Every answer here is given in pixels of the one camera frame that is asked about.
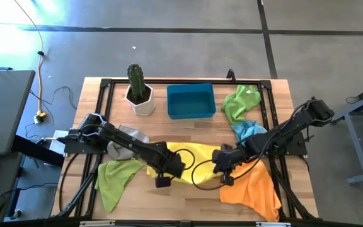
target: white pot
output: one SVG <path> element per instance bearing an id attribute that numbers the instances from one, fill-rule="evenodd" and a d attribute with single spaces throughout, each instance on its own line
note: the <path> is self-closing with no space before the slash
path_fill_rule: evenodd
<path id="1" fill-rule="evenodd" d="M 137 115 L 147 116 L 147 115 L 151 114 L 152 111 L 154 111 L 154 109 L 155 109 L 154 90 L 147 84 L 145 84 L 145 86 L 147 86 L 149 89 L 151 89 L 151 94 L 149 95 L 148 101 L 140 103 L 138 105 L 132 103 L 132 101 L 130 101 L 127 98 L 127 95 L 130 91 L 131 86 L 129 86 L 127 88 L 127 91 L 125 92 L 125 99 L 127 100 L 127 102 L 129 102 L 131 104 L 131 107 L 132 107 L 134 113 Z"/>

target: lime green towel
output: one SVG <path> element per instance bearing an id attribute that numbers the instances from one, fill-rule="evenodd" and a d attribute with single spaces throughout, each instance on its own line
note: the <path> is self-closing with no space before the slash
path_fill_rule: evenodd
<path id="1" fill-rule="evenodd" d="M 242 115 L 260 103 L 260 94 L 252 86 L 238 85 L 236 93 L 229 94 L 222 104 L 222 110 L 231 124 L 240 124 L 246 120 Z"/>
<path id="2" fill-rule="evenodd" d="M 142 167 L 136 160 L 108 161 L 99 165 L 95 189 L 100 191 L 103 207 L 111 212 L 123 194 L 125 184 Z"/>

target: blue plastic bin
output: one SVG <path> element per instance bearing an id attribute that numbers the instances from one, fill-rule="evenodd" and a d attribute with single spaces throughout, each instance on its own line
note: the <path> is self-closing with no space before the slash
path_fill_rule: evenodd
<path id="1" fill-rule="evenodd" d="M 168 114 L 171 119 L 212 117 L 215 112 L 212 84 L 168 86 Z"/>

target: wooden tabletop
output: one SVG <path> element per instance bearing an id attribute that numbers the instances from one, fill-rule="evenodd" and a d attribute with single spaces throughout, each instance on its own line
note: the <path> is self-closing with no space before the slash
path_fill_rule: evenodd
<path id="1" fill-rule="evenodd" d="M 93 113 L 96 107 L 101 78 L 85 78 L 79 105 L 75 116 L 74 127 L 77 128 L 85 115 Z M 293 111 L 288 81 L 272 79 L 272 91 L 279 122 L 289 118 Z M 124 125 L 141 130 L 152 141 L 194 142 L 220 146 L 222 143 L 235 144 L 236 137 L 229 122 L 221 110 L 226 95 L 236 91 L 236 85 L 214 85 L 217 112 L 210 119 L 171 120 L 167 112 L 167 84 L 150 84 L 155 90 L 156 109 L 150 116 L 137 116 L 131 106 L 124 100 L 127 84 L 116 84 L 109 122 L 115 126 Z M 269 113 L 269 103 L 265 102 Z M 104 113 L 106 103 L 103 101 L 101 112 Z M 257 106 L 246 113 L 246 119 L 255 120 L 263 125 L 260 107 Z M 86 155 L 80 154 L 69 167 L 62 188 L 63 207 L 71 200 L 81 182 L 81 175 Z M 103 162 L 111 160 L 106 154 Z M 66 158 L 62 173 L 69 158 Z M 291 187 L 298 199 L 314 216 L 318 215 L 314 201 L 311 181 L 305 162 L 296 156 L 286 157 Z M 219 184 L 219 178 L 210 180 L 205 186 Z M 282 192 L 282 204 L 288 215 L 285 193 Z M 55 195 L 52 215 L 59 212 L 59 193 Z M 89 189 L 85 193 L 83 213 L 89 199 Z M 111 213 L 106 213 L 100 193 L 95 200 L 93 219 L 150 219 L 150 220 L 201 220 L 201 221 L 259 221 L 263 220 L 251 208 L 242 205 L 225 204 L 219 201 L 219 191 L 204 191 L 193 185 L 172 182 L 171 187 L 157 189 L 154 179 L 146 175 L 142 168 L 127 184 L 125 191 Z"/>

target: gray floor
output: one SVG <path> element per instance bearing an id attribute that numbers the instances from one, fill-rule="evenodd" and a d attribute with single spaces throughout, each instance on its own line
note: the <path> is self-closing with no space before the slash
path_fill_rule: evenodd
<path id="1" fill-rule="evenodd" d="M 12 1 L 4 2 L 0 6 L 0 23 L 29 24 Z M 19 2 L 40 25 L 261 29 L 256 0 Z M 263 3 L 269 29 L 363 30 L 361 0 L 264 0 Z M 147 76 L 221 78 L 233 68 L 239 78 L 270 78 L 263 35 L 109 32 L 42 32 L 42 35 L 47 54 L 42 66 L 46 100 L 52 99 L 56 88 L 69 86 L 77 103 L 85 76 L 125 76 L 127 66 L 133 62 L 139 63 Z M 339 111 L 347 105 L 346 97 L 363 91 L 363 36 L 272 35 L 270 39 L 278 78 L 289 80 L 295 105 L 315 96 Z M 35 53 L 39 48 L 36 32 L 0 25 L 0 66 L 36 70 Z M 36 81 L 32 88 L 38 90 Z M 49 109 L 55 125 L 33 125 L 30 134 L 52 136 L 54 130 L 72 126 L 75 110 L 68 104 L 67 91 L 58 92 Z M 30 96 L 19 135 L 24 135 L 24 126 L 32 122 L 36 110 L 37 100 Z M 311 132 L 316 137 L 308 144 L 309 164 L 320 216 L 329 221 L 363 224 L 363 183 L 349 186 L 346 182 L 346 177 L 361 171 L 346 125 L 328 125 Z M 51 172 L 51 180 L 58 179 L 55 171 L 32 168 L 29 163 L 31 172 Z M 21 179 L 23 185 L 38 183 L 27 177 Z M 36 191 L 25 192 L 38 194 L 35 203 L 45 210 L 33 212 L 33 207 L 24 207 L 28 211 L 26 218 L 46 216 L 50 211 L 52 193 Z M 21 193 L 21 199 L 30 196 L 25 192 Z"/>

